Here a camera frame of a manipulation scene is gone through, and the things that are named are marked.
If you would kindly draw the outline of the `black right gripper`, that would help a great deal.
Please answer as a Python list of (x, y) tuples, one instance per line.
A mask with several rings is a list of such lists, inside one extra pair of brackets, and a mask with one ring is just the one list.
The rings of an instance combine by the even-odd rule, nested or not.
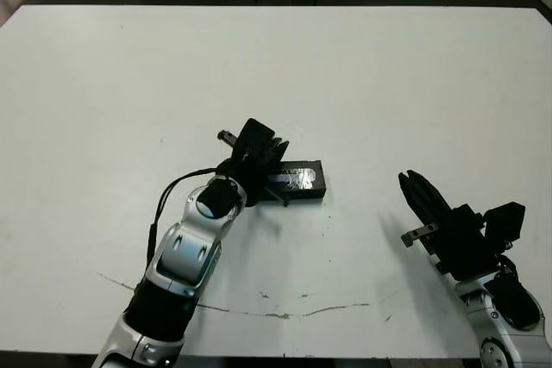
[(441, 274), (465, 281), (499, 267), (496, 253), (481, 233), (485, 221), (463, 204), (451, 209), (439, 190), (422, 174), (413, 170), (400, 172), (400, 189), (422, 227), (401, 236), (410, 247), (416, 240), (438, 258)]

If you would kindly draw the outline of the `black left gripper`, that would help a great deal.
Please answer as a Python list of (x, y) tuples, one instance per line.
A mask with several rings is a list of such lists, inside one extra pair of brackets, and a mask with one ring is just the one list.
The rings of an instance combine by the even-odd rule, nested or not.
[(285, 155), (288, 140), (276, 137), (270, 128), (243, 128), (233, 139), (232, 153), (216, 173), (234, 179), (245, 191), (246, 207), (253, 207), (267, 187), (268, 174)]

